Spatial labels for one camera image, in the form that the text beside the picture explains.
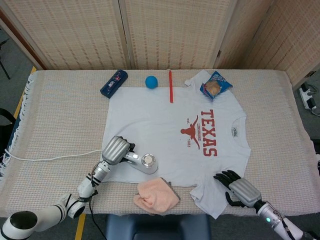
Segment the beige tablecloth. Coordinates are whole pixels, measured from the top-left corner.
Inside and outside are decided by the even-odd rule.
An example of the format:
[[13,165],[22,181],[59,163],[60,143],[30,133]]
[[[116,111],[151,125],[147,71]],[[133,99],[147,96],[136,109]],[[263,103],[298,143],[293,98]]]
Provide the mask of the beige tablecloth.
[[[251,156],[245,177],[285,215],[320,212],[320,178],[313,145],[303,128],[285,72],[218,70],[247,113],[246,136]],[[108,99],[100,88],[114,70],[47,70],[29,77],[21,122],[12,153],[21,158],[50,158],[99,150],[105,130]],[[168,87],[167,70],[128,70],[124,87],[143,87],[154,75]],[[183,87],[199,70],[172,71],[173,85]],[[0,217],[49,206],[77,186],[99,160],[99,153],[50,162],[11,159],[0,177]],[[175,187],[181,202],[168,214],[198,214],[189,195],[192,187]],[[144,213],[133,203],[136,184],[101,184],[94,213]],[[253,209],[228,206],[224,214],[255,215]]]

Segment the pink cloth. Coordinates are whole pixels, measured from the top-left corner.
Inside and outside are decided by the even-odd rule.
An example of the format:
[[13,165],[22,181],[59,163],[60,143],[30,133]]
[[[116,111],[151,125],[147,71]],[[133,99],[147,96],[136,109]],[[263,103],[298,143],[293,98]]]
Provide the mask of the pink cloth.
[[137,188],[139,194],[133,197],[133,202],[151,214],[164,213],[180,201],[178,194],[161,177],[139,183]]

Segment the black chair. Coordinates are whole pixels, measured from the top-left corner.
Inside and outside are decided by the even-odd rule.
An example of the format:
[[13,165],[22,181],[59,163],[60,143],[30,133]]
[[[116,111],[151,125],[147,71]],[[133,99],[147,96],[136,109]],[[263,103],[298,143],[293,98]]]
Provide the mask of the black chair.
[[108,214],[105,236],[108,240],[210,240],[211,230],[206,214]]
[[0,116],[5,117],[11,122],[8,125],[0,125],[0,156],[2,156],[2,154],[5,153],[5,149],[9,144],[16,119],[9,111],[1,107],[0,107]]

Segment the fringe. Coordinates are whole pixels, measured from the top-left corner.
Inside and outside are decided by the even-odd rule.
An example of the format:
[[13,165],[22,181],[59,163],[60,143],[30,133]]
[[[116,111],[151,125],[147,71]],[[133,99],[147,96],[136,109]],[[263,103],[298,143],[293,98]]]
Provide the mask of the fringe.
[[[16,146],[17,140],[20,137],[21,129],[23,129],[25,125],[24,120],[26,118],[28,109],[30,108],[31,92],[34,89],[34,81],[35,81],[34,77],[32,76],[33,74],[29,76],[28,81],[24,88],[23,101],[21,104],[21,109],[19,114],[19,118],[20,118],[19,125],[13,133],[13,138],[10,146],[7,148],[10,153],[13,151],[13,149]],[[2,157],[2,163],[0,163],[0,192],[5,186],[6,171],[11,161],[11,157],[6,153],[3,154],[3,156],[1,157]]]

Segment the beige wall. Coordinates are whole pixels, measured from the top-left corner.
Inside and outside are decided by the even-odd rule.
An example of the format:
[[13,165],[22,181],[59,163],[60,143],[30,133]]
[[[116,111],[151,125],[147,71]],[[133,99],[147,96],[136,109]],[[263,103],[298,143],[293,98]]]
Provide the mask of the beige wall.
[[130,68],[112,0],[5,0],[1,6],[26,30],[50,69]]
[[240,67],[286,71],[296,88],[319,63],[320,1],[277,0]]
[[212,68],[235,0],[125,0],[137,69]]
[[238,0],[214,68],[236,69],[273,0]]

